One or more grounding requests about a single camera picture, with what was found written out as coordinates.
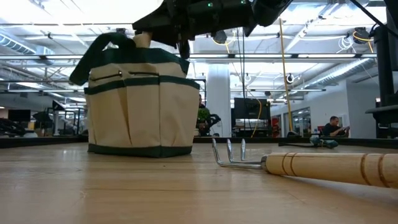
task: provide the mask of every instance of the man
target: man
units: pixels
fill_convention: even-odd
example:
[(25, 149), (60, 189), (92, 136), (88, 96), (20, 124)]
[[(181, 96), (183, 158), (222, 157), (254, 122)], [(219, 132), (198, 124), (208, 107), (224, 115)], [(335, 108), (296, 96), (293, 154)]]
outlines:
[(201, 101), (202, 101), (202, 99), (201, 99), (201, 94), (199, 94), (199, 108), (206, 108), (206, 106), (203, 105), (203, 104), (201, 103)]
[(349, 126), (341, 128), (338, 126), (338, 122), (338, 117), (332, 116), (330, 122), (323, 127), (322, 134), (329, 137), (348, 137)]

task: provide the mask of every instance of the computer monitor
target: computer monitor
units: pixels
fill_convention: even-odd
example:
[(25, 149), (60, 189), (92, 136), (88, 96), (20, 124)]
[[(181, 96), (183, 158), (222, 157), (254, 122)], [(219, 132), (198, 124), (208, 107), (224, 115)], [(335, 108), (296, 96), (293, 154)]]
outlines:
[(29, 122), (30, 110), (8, 110), (8, 119), (14, 122)]
[(235, 98), (235, 119), (264, 119), (271, 120), (271, 105), (267, 99)]

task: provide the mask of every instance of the ceiling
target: ceiling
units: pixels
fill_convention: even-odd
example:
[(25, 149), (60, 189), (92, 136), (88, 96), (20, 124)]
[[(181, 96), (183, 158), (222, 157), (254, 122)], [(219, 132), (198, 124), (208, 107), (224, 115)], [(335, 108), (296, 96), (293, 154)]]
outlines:
[[(81, 55), (95, 38), (105, 32), (114, 32), (117, 28), (125, 28), (126, 34), (132, 37), (134, 31), (131, 23), (146, 16), (156, 9), (161, 0), (8, 0), (0, 7), (0, 38), (1, 35), (20, 43), (29, 49), (40, 49), (37, 54), (45, 52), (55, 55)], [(365, 27), (367, 31), (374, 22), (363, 12), (351, 4), (332, 4), (332, 0), (294, 1), (281, 15), (283, 20), (282, 33), (286, 54), (370, 54), (374, 48), (370, 44), (355, 44), (352, 33), (355, 27)], [(370, 7), (369, 1), (360, 1), (369, 12), (380, 21), (386, 22), (385, 7)], [(190, 42), (191, 54), (280, 54), (281, 38), (279, 37), (279, 22), (275, 21), (269, 27), (257, 26), (251, 36), (243, 41), (241, 29), (226, 30), (227, 43), (216, 44), (211, 37), (200, 35)], [(4, 47), (1, 42), (0, 55), (22, 55), (10, 47)], [(178, 50), (160, 44), (151, 43), (169, 52)], [(188, 71), (188, 78), (206, 78), (208, 64), (214, 60), (195, 60)], [(0, 60), (4, 80), (51, 80), (48, 83), (33, 83), (21, 85), (12, 83), (4, 88), (13, 89), (54, 89), (81, 90), (80, 86), (71, 86), (60, 82), (67, 80), (73, 71), (77, 60), (59, 60), (53, 65), (44, 65), (33, 60)], [(241, 64), (239, 62), (224, 62), (231, 72), (231, 88), (242, 88)], [(308, 58), (297, 62), (288, 61), (286, 73), (296, 79), (295, 86), (300, 86), (317, 77), (317, 75), (339, 65), (334, 60), (319, 61)], [(247, 60), (245, 66), (245, 83), (248, 88), (280, 88), (284, 84), (283, 65), (281, 60)], [(234, 92), (231, 98), (242, 93)], [(264, 92), (254, 93), (263, 97)], [(57, 93), (56, 98), (82, 97), (81, 93)]]

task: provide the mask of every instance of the beige canvas bag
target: beige canvas bag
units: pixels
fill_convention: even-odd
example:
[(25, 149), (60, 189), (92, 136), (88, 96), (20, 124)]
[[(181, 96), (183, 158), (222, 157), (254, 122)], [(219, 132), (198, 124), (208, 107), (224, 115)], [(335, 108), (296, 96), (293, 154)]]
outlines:
[[(137, 47), (127, 51), (119, 46), (94, 55), (85, 88), (89, 152), (146, 157), (189, 154), (199, 85), (185, 78), (188, 62), (162, 49)], [(72, 75), (71, 81), (82, 82)]]

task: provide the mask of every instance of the garden tool bag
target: garden tool bag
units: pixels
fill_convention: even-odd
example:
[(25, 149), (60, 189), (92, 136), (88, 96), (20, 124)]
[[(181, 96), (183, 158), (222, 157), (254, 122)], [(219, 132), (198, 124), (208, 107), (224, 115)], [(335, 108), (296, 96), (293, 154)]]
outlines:
[[(117, 49), (103, 50), (109, 42)], [(162, 49), (136, 47), (117, 33), (99, 36), (70, 76), (85, 88), (88, 152), (142, 157), (191, 153), (199, 84), (189, 62)]]

